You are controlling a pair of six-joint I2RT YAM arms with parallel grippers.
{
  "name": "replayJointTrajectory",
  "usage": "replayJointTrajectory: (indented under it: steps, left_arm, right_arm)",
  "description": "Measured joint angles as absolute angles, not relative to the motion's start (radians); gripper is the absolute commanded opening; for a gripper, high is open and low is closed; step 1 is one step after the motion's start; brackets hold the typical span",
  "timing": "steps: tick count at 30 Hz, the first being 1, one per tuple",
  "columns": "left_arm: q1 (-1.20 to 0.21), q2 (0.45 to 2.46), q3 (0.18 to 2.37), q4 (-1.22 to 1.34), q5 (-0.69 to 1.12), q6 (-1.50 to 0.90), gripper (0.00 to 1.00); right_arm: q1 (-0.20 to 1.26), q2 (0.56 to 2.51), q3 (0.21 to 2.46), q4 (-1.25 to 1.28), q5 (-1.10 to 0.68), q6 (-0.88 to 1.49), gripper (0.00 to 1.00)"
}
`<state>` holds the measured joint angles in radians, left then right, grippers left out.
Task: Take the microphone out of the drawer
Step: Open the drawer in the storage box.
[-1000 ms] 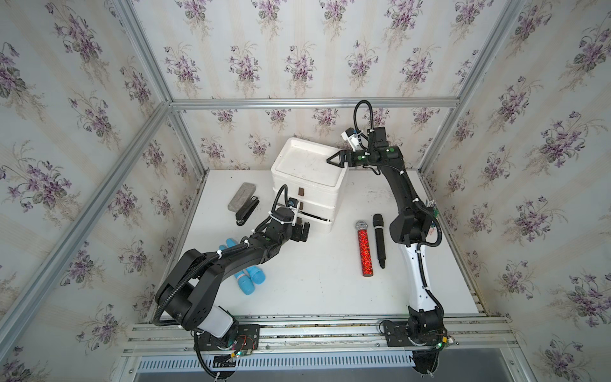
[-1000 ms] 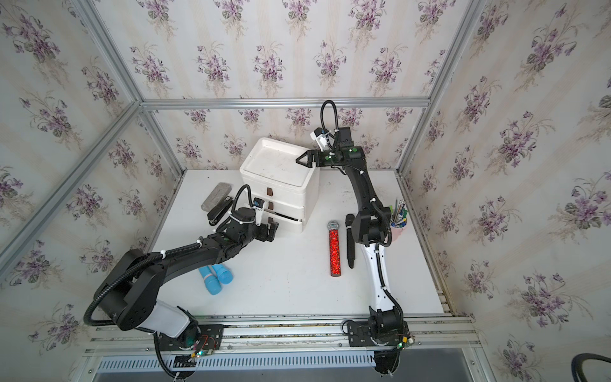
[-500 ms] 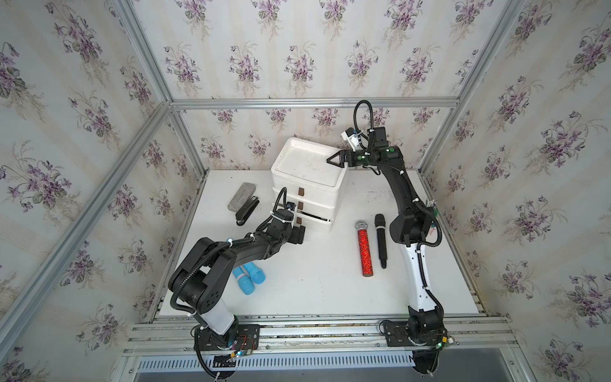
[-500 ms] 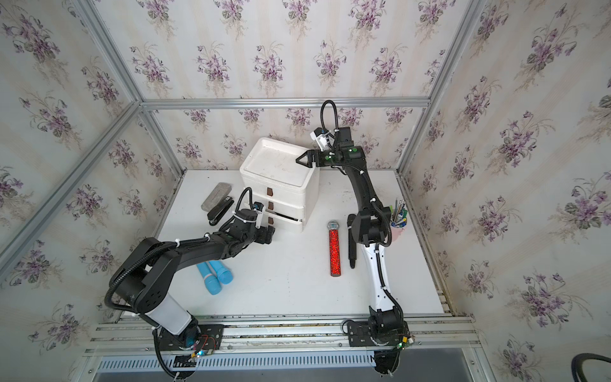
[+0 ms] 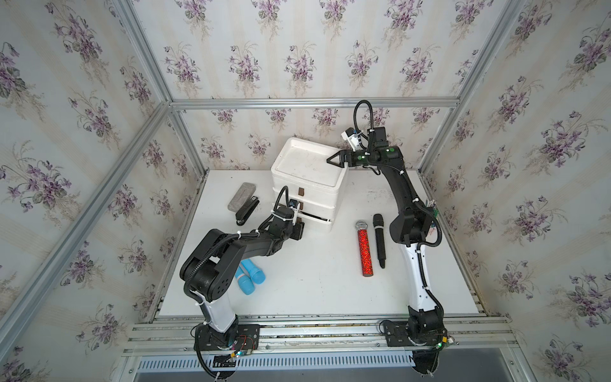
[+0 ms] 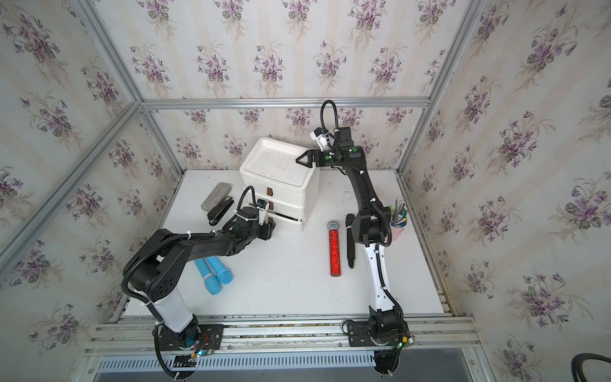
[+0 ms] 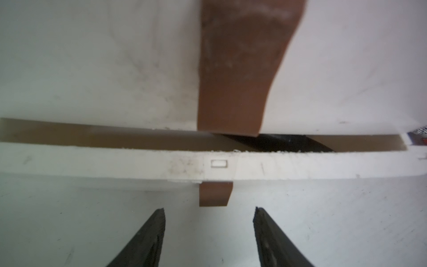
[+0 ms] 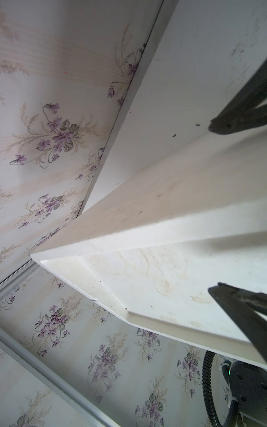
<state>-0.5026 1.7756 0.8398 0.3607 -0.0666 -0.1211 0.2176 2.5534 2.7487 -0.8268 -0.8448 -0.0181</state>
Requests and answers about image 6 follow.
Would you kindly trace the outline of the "white three-drawer cabinet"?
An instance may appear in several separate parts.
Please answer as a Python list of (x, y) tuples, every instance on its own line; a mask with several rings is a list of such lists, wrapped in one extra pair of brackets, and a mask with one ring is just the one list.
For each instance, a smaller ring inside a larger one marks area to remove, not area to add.
[(245, 186), (269, 203), (268, 211), (301, 220), (304, 228), (318, 201), (320, 171), (295, 159), (307, 149), (291, 143), (260, 138), (240, 167)]

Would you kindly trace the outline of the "blue toy microphone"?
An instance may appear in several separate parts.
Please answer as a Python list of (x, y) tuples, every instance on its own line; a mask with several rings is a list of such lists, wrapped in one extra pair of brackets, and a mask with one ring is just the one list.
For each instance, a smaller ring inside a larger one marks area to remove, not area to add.
[(199, 270), (208, 292), (211, 295), (219, 294), (222, 291), (222, 286), (208, 261), (206, 259), (196, 259), (194, 264)]
[(234, 276), (232, 272), (224, 266), (221, 260), (214, 256), (208, 258), (208, 263), (214, 270), (216, 274), (216, 278), (219, 280), (221, 284), (228, 285), (234, 280)]

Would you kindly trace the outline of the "black handheld microphone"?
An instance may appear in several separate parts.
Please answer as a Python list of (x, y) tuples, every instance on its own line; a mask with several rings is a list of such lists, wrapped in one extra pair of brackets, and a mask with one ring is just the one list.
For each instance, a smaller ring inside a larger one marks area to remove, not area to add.
[(354, 269), (355, 261), (356, 261), (356, 245), (353, 238), (353, 221), (355, 216), (353, 214), (348, 214), (345, 218), (345, 227), (346, 227), (346, 239), (347, 239), (347, 261), (348, 266), (351, 269)]

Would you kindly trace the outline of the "red glitter microphone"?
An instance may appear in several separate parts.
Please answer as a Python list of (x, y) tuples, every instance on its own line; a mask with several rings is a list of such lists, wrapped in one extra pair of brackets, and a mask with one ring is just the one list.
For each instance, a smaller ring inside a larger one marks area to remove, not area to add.
[(329, 234), (329, 268), (332, 277), (341, 276), (339, 228), (340, 225), (337, 221), (330, 221), (327, 224)]

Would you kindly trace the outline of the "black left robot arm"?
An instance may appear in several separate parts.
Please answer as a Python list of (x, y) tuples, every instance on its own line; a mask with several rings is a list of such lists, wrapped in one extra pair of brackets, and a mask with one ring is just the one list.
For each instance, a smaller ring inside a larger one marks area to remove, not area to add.
[(220, 230), (173, 233), (159, 229), (123, 269), (122, 292), (136, 299), (172, 334), (195, 337), (197, 318), (186, 306), (178, 283), (186, 264), (209, 257), (235, 256), (255, 240), (269, 240), (275, 224), (255, 188), (242, 192), (234, 216)]

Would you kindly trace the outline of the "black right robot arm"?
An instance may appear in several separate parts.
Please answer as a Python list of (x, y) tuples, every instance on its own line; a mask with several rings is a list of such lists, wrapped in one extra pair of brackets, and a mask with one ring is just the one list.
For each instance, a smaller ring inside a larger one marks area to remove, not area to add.
[(404, 310), (388, 283), (385, 249), (393, 242), (392, 211), (377, 196), (369, 176), (366, 154), (352, 138), (351, 128), (339, 125), (339, 112), (332, 100), (321, 105), (321, 126), (312, 133), (318, 147), (295, 159), (308, 168), (329, 167), (347, 176), (356, 197), (357, 213), (351, 227), (356, 247), (363, 250), (372, 277), (374, 304), (369, 307), (368, 331), (375, 345), (403, 350), (413, 342)]

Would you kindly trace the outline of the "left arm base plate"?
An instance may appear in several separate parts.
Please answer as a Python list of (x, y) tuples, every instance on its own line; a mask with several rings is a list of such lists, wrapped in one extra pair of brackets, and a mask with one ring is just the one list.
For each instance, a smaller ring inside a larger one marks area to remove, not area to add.
[(200, 358), (221, 348), (224, 328), (222, 324), (188, 326), (183, 333), (176, 334), (161, 326), (154, 336), (155, 350), (160, 355), (183, 352), (183, 355), (174, 355), (168, 366), (171, 369), (194, 369)]

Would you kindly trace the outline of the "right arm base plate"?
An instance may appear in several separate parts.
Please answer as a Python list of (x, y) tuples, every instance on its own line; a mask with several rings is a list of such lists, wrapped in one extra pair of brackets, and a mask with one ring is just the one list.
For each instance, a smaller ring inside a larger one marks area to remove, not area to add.
[(350, 347), (391, 346), (403, 350), (415, 343), (405, 322), (393, 328), (347, 319), (341, 324), (341, 331), (348, 337)]

